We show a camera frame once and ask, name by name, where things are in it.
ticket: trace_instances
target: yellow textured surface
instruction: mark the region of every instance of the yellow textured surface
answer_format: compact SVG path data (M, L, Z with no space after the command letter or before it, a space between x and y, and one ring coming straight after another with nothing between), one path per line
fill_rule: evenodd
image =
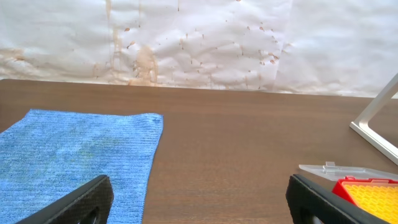
M398 223L398 187L344 185L357 205L389 223Z

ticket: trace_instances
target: black object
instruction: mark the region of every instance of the black object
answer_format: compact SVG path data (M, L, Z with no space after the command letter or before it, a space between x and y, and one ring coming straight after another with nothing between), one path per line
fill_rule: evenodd
M290 176L286 199L295 224L313 223L313 217L324 224L387 223L299 174Z
M51 205L19 221L21 224L106 223L113 201L107 175L99 175Z

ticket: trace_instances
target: brown table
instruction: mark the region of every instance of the brown table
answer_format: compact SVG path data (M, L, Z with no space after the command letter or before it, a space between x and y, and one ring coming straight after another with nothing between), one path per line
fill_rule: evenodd
M285 191L298 169L334 161L398 173L349 128L369 98L0 81L0 131L31 108L164 114L143 223L291 223ZM398 101L371 126L398 145Z

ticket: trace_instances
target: blue cloth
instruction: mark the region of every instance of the blue cloth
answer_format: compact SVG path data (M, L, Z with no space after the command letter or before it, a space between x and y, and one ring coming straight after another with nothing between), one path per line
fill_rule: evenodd
M0 134L0 223L14 223L97 175L110 177L108 223L141 223L163 116L30 110Z

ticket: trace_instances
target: wooden table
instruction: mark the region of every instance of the wooden table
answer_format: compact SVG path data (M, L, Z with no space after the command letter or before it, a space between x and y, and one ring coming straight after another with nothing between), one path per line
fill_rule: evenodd
M299 164L398 167L349 128L369 98L118 85L0 81L0 131L31 108L164 114L143 223L291 223ZM398 145L398 101L371 126Z

